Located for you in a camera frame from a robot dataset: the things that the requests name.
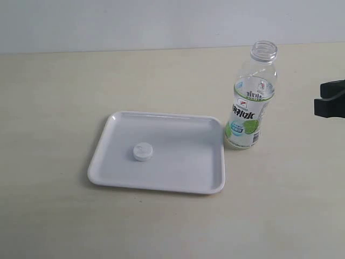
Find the water bottle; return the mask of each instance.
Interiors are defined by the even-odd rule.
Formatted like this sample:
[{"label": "water bottle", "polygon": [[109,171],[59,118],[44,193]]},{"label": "water bottle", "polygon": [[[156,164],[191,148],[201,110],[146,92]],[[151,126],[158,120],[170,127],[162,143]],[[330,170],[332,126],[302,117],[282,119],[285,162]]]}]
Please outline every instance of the water bottle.
[{"label": "water bottle", "polygon": [[251,59],[239,71],[233,87],[233,106],[225,126],[225,139],[231,146],[246,149],[257,143],[265,110],[274,96],[277,81],[274,61],[277,46],[269,41],[256,42]]}]

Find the bottle opening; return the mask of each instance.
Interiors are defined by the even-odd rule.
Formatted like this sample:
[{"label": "bottle opening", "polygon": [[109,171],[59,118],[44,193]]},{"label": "bottle opening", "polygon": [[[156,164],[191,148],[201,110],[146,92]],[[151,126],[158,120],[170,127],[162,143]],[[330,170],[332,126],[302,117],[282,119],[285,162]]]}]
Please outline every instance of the bottle opening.
[{"label": "bottle opening", "polygon": [[260,40],[255,42],[250,52],[250,56],[259,62],[271,63],[277,57],[278,48],[273,42]]}]

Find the plastic bottle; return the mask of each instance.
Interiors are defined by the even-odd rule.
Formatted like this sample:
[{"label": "plastic bottle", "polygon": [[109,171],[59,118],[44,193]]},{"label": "plastic bottle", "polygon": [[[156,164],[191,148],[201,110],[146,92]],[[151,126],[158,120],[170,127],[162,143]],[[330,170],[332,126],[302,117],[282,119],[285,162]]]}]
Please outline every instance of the plastic bottle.
[{"label": "plastic bottle", "polygon": [[260,126],[277,81],[274,61],[277,46],[265,40],[256,42],[251,59],[245,62],[234,84],[234,100],[225,139],[235,148],[253,146],[260,137]]}]

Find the white tray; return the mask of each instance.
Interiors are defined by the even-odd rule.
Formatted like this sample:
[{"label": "white tray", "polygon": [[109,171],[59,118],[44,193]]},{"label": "white tray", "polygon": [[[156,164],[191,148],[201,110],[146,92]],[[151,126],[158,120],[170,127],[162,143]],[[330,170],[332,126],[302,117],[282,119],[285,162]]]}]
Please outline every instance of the white tray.
[{"label": "white tray", "polygon": [[[137,161],[133,148],[150,143]],[[225,183],[223,129],[213,117],[117,112],[106,123],[88,169],[96,185],[212,194]]]}]

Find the white bottle cap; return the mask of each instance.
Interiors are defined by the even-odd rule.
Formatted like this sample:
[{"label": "white bottle cap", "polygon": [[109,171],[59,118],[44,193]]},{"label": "white bottle cap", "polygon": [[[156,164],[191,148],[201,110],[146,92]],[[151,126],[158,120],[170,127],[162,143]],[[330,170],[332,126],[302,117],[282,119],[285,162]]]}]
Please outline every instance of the white bottle cap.
[{"label": "white bottle cap", "polygon": [[133,156],[138,161],[147,161],[153,155],[153,148],[148,143],[139,143],[133,148]]}]

